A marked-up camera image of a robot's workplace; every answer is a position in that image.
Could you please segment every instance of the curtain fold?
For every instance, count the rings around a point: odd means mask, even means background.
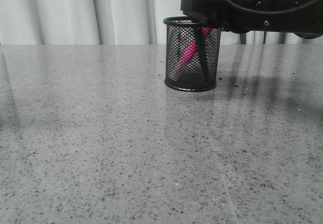
[[[180,0],[0,0],[1,44],[165,44]],[[221,44],[323,43],[292,33],[223,32]]]

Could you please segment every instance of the wire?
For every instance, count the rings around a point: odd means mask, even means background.
[[[224,0],[224,1],[228,5],[236,8],[236,9],[240,9],[240,10],[243,10],[243,11],[246,11],[246,12],[250,12],[250,13],[253,13],[253,14],[261,14],[261,15],[281,15],[281,14],[286,14],[286,13],[290,13],[290,12],[294,12],[294,11],[297,11],[297,10],[304,9],[304,8],[309,7],[309,6],[311,6],[311,5],[313,5],[316,2],[321,1],[321,0],[312,0],[310,2],[307,2],[305,4],[302,4],[300,6],[293,7],[291,9],[287,9],[287,10],[281,10],[281,11],[257,11],[257,10],[253,10],[253,9],[249,9],[249,8],[246,8],[246,7],[237,5],[232,0]]]

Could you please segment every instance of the gray speckled table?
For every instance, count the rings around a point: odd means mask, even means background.
[[[0,47],[0,223],[323,223],[323,45]]]

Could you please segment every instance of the mesh pen holder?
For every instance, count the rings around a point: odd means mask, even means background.
[[[221,30],[189,17],[164,19],[167,25],[165,84],[183,91],[215,88]]]

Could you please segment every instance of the pink marker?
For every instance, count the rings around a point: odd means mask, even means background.
[[[203,36],[206,38],[211,34],[213,28],[203,28]],[[197,45],[195,39],[191,41],[190,45],[183,52],[181,59],[178,62],[178,66],[175,68],[176,74],[179,73],[186,65],[190,63],[190,61],[194,58],[197,53]]]

